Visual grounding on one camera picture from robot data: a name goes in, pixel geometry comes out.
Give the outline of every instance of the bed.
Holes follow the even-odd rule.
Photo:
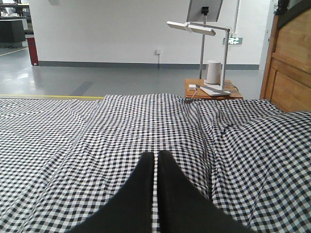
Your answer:
[[[311,6],[287,4],[274,19],[262,100],[0,99],[0,231],[68,231],[109,202],[141,153],[169,150],[195,188],[244,226],[310,232]],[[289,58],[297,44],[282,47],[289,33],[303,57]],[[151,218],[160,232],[156,184],[157,156]]]

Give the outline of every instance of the lamp arm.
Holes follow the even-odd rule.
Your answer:
[[[226,68],[226,65],[227,65],[229,37],[230,37],[230,29],[226,29],[226,32],[225,32],[224,64],[223,64],[223,69],[222,69],[222,77],[221,77],[221,79],[220,79],[220,88],[221,88],[222,90],[224,90],[224,86],[225,86],[225,68]]]

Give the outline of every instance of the black and white gingham sheet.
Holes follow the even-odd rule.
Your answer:
[[[64,232],[109,201],[142,152],[170,150],[200,192],[244,225],[307,232],[310,135],[310,113],[264,100],[0,100],[0,230]],[[154,186],[156,232],[156,173]]]

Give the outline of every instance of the green exit sign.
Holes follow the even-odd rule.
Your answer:
[[[242,37],[230,37],[229,38],[229,45],[241,45],[243,43]]]

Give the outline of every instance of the lamp base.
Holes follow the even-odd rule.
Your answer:
[[[200,89],[210,96],[228,96],[230,91],[221,89],[219,85],[204,85]]]

